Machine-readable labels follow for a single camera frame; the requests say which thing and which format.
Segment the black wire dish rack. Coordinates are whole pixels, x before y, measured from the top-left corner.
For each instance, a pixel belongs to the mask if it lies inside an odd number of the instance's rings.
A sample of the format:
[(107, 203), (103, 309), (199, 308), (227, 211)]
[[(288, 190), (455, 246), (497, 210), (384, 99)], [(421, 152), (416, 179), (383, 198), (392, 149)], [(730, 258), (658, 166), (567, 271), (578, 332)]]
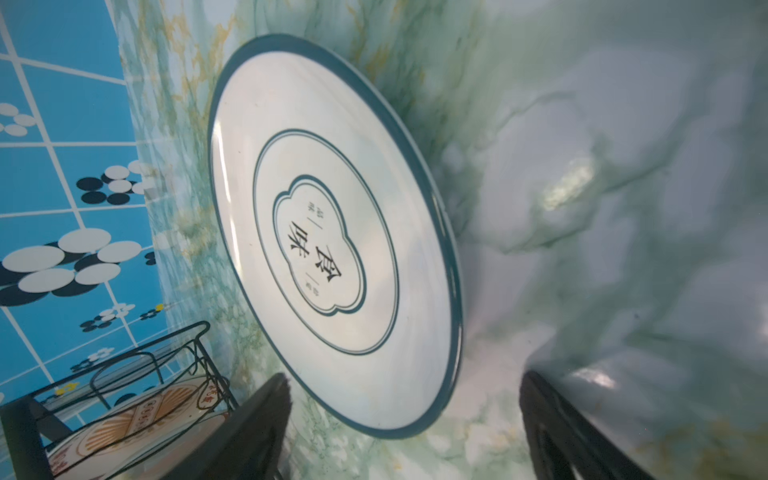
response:
[(50, 386), (1, 406), (1, 476), (56, 479), (53, 450), (84, 427), (155, 388), (202, 376), (216, 383), (221, 402), (202, 419), (120, 464), (104, 479), (159, 479), (201, 445), (234, 412), (229, 380), (204, 345), (210, 325), (194, 323), (108, 359), (89, 359)]

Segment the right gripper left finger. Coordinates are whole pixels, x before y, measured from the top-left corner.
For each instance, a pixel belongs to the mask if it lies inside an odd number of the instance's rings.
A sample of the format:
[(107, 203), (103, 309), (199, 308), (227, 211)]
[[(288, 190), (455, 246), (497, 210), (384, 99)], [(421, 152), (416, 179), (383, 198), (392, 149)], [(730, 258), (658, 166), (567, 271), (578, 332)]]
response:
[(292, 409), (288, 378), (277, 373), (166, 479), (273, 479)]

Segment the white plate teal flower emblem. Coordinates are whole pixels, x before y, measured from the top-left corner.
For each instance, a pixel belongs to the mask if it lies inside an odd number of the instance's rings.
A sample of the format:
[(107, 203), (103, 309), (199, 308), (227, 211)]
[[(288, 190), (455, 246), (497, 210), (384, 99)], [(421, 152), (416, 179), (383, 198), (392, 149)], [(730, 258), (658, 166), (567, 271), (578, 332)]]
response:
[(460, 262), (394, 108), (336, 53), (270, 34), (225, 64), (207, 136), (229, 262), (288, 371), (367, 435), (425, 431), (460, 369)]

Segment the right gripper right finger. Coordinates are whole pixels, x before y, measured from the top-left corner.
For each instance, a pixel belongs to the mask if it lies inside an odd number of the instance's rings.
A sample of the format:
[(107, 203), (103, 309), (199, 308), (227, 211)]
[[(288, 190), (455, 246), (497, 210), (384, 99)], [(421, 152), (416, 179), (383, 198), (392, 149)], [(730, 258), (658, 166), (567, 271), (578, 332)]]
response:
[(519, 405), (538, 479), (649, 479), (542, 375), (526, 372)]

